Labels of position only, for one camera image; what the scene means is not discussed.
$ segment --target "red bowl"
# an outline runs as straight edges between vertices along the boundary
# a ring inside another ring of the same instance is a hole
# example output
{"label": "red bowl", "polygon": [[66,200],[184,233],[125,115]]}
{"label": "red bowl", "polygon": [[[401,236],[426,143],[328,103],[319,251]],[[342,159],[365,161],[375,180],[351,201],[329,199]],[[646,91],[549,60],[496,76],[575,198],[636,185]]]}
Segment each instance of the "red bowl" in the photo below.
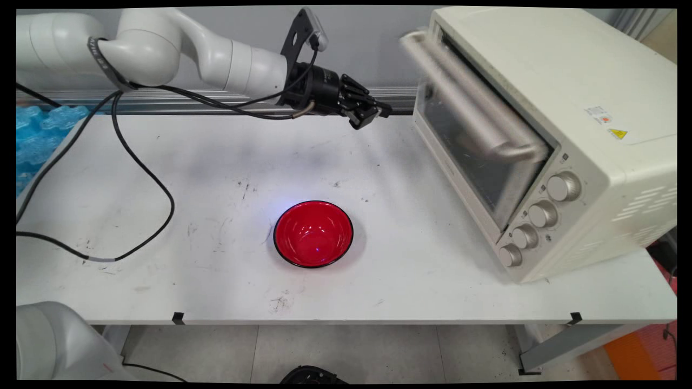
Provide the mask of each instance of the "red bowl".
{"label": "red bowl", "polygon": [[353,224],[341,208],[326,201],[290,207],[274,227],[274,246],[286,261],[315,268],[333,264],[353,242]]}

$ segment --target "table surface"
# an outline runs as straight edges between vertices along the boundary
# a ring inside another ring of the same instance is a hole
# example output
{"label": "table surface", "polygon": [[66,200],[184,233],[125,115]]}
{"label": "table surface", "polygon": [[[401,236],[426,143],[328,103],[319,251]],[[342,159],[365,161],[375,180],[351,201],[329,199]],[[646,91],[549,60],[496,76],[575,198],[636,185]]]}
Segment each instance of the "table surface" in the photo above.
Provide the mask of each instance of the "table surface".
{"label": "table surface", "polygon": [[[17,238],[17,304],[63,302],[92,324],[665,323],[677,299],[645,250],[515,284],[412,126],[354,131],[341,117],[121,116],[123,135],[173,194],[170,225],[130,257],[84,262]],[[354,241],[301,269],[273,245],[301,201],[337,204]],[[46,175],[18,230],[114,257],[151,235],[169,203],[96,116]]]}

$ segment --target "robotic arm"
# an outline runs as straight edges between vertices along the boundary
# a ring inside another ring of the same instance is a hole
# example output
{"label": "robotic arm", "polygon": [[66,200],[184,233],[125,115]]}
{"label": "robotic arm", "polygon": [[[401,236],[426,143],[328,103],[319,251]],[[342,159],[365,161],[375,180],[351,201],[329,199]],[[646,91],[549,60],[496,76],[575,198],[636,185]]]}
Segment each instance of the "robotic arm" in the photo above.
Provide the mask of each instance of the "robotic arm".
{"label": "robotic arm", "polygon": [[[103,26],[78,13],[17,17],[17,69],[56,74],[105,75],[123,91],[132,83],[157,87],[178,72],[180,55],[192,58],[209,85],[261,98],[283,90],[308,64],[296,63],[303,44],[327,48],[327,36],[309,8],[293,20],[280,54],[214,34],[176,8],[129,8],[122,12],[118,34],[105,40]],[[270,102],[312,113],[347,116],[360,129],[392,108],[376,101],[348,75],[312,66],[291,90]]]}

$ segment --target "orange object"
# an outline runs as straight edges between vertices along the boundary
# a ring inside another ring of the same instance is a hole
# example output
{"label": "orange object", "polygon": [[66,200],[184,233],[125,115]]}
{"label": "orange object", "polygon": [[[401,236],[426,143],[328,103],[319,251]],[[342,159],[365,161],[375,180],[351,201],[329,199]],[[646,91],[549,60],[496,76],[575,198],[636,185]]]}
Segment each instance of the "orange object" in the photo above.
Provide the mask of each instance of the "orange object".
{"label": "orange object", "polygon": [[[667,281],[670,273],[658,262],[656,266]],[[677,295],[677,278],[672,279],[671,288]],[[621,380],[675,379],[675,348],[670,337],[663,339],[665,327],[648,325],[603,346]],[[677,320],[670,324],[669,331],[677,337]]]}
{"label": "orange object", "polygon": [[604,345],[621,380],[660,380],[644,345],[636,332]]}

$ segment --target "oven window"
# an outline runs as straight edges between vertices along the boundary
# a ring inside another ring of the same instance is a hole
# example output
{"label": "oven window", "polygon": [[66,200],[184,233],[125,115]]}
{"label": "oven window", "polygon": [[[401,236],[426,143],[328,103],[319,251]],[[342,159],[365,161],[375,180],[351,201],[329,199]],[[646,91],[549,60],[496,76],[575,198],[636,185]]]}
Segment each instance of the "oven window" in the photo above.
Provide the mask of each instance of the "oven window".
{"label": "oven window", "polygon": [[[473,69],[475,74],[511,107],[451,44],[446,35],[443,35],[442,44]],[[439,142],[446,148],[447,154],[454,160],[457,169],[484,204],[498,228],[504,230],[545,161],[503,163],[483,159],[474,152],[473,144],[469,142],[470,137],[466,135],[464,126],[458,122],[445,102],[437,97],[435,86],[429,83],[424,85],[419,90],[419,109],[422,116]]]}

